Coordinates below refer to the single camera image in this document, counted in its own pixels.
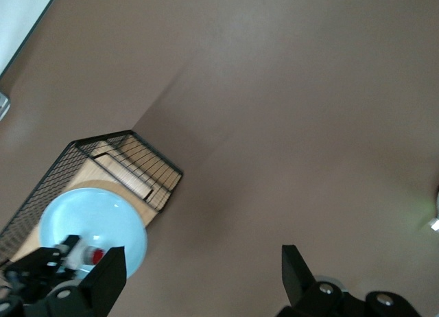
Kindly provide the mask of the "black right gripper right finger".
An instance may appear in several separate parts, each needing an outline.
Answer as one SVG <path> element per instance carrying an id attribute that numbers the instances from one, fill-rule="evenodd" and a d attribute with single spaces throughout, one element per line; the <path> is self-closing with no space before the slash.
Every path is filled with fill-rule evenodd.
<path id="1" fill-rule="evenodd" d="M 419 316 L 402 296 L 385 291 L 369 292 L 360 300 L 330 280 L 312 275 L 295 245 L 283 245 L 282 282 L 289 305 L 279 316 Z"/>

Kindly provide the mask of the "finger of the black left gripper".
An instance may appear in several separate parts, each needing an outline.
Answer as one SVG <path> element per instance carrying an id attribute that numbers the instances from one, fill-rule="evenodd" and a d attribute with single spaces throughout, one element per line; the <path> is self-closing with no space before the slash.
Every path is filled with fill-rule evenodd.
<path id="1" fill-rule="evenodd" d="M 80 241 L 79 235 L 68 235 L 62 242 L 63 251 L 71 251 Z"/>
<path id="2" fill-rule="evenodd" d="M 10 293 L 21 298 L 42 298 L 62 282 L 58 272 L 62 254 L 57 248 L 38 248 L 11 263 L 5 277 Z"/>

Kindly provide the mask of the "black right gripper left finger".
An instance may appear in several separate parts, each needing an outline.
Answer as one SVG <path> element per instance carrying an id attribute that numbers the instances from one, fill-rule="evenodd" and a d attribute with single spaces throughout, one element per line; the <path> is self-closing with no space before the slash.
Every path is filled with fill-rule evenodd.
<path id="1" fill-rule="evenodd" d="M 1 299 L 2 316 L 107 316 L 126 284 L 122 247 L 111 248 L 83 279 L 63 266 L 62 282 L 42 298 L 21 298 L 9 292 Z"/>

